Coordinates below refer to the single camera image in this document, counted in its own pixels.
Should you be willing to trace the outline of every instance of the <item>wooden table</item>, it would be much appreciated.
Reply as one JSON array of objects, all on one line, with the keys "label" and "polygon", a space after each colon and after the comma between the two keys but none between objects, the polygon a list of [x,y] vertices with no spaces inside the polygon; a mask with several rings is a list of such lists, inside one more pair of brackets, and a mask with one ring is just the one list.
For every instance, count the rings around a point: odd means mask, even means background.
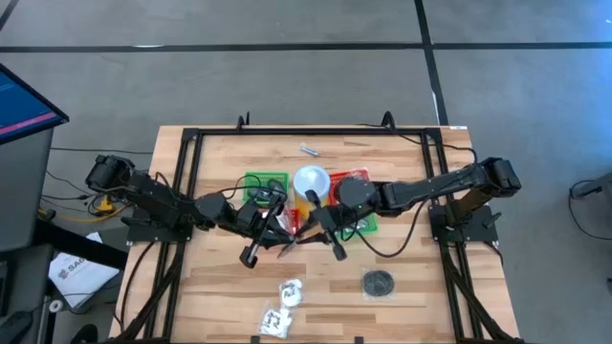
[{"label": "wooden table", "polygon": [[[172,181],[183,129],[160,128],[149,174],[159,171]],[[470,146],[465,128],[441,130],[445,143]],[[301,142],[320,150],[321,157],[298,151]],[[450,170],[472,161],[465,151],[447,149],[446,156]],[[281,168],[293,176],[299,167],[313,163],[330,173],[366,167],[374,181],[418,181],[426,177],[421,146],[398,137],[217,136],[205,137],[195,195],[234,186],[247,170]],[[241,196],[234,198],[236,204],[240,204]],[[377,218],[379,230],[369,237],[372,245],[384,252],[396,250],[415,208],[396,219]],[[294,313],[289,341],[352,342],[355,336],[363,336],[366,342],[454,341],[440,252],[431,238],[426,213],[417,221],[406,250],[393,259],[377,257],[356,237],[346,243],[348,258],[343,262],[336,261],[330,247],[313,244],[297,248],[282,260],[276,259],[280,247],[261,249],[256,268],[246,269],[238,256],[249,242],[218,228],[210,232],[194,229],[192,241],[186,246],[173,342],[248,342],[257,335],[265,305],[278,307],[278,285],[289,278],[299,278],[304,284],[304,301]],[[145,246],[137,244],[130,249],[124,276],[129,276]],[[135,276],[126,308],[128,323],[151,292],[159,246],[151,248]],[[468,256],[477,296],[502,329],[518,336],[499,257],[479,243],[468,245]],[[366,269],[391,272],[395,293],[384,300],[365,300],[360,279]],[[466,335],[470,335],[467,307],[461,296],[460,302]],[[161,335],[165,305],[163,299],[155,335]],[[111,335],[117,333],[119,326],[114,323]],[[279,341],[267,336],[262,340]]]}]

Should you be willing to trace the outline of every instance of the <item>gray concrete floor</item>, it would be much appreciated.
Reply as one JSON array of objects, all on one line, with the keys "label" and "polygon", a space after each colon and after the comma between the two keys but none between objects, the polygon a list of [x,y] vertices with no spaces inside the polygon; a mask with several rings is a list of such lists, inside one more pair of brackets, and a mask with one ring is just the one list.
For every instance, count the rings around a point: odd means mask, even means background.
[{"label": "gray concrete floor", "polygon": [[[0,0],[0,6],[8,3]],[[612,41],[608,1],[426,0],[435,43]],[[20,0],[0,46],[335,41],[419,42],[409,0]],[[448,120],[467,125],[480,157],[510,159],[523,182],[494,201],[521,335],[542,343],[609,343],[612,242],[579,233],[568,187],[612,171],[610,50],[437,51]],[[376,122],[435,124],[422,51],[0,54],[71,116],[54,145],[150,151],[162,124]],[[82,185],[95,153],[53,152],[49,170]],[[150,157],[131,157],[146,168]],[[65,184],[45,192],[74,195]],[[66,205],[79,206],[77,203]],[[612,237],[599,197],[576,204]],[[99,226],[120,246],[114,220]],[[106,335],[112,305],[62,313],[55,342],[88,322]]]}]

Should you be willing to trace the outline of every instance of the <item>monitor screen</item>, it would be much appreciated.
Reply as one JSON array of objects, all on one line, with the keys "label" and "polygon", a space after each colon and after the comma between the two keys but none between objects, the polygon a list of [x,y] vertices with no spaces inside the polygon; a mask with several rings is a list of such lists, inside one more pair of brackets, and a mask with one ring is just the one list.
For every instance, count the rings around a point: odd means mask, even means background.
[{"label": "monitor screen", "polygon": [[22,83],[0,70],[0,143],[50,128],[67,119]]}]

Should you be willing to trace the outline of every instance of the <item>white paper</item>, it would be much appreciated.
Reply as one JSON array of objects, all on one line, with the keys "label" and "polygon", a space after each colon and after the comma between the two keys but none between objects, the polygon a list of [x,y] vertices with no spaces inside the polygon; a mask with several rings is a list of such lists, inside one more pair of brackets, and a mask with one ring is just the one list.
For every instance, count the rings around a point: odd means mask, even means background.
[{"label": "white paper", "polygon": [[[87,235],[87,239],[101,243],[97,232]],[[93,296],[106,282],[119,273],[118,269],[92,263],[74,255],[59,253],[49,266],[49,278],[73,309],[78,309]]]}]

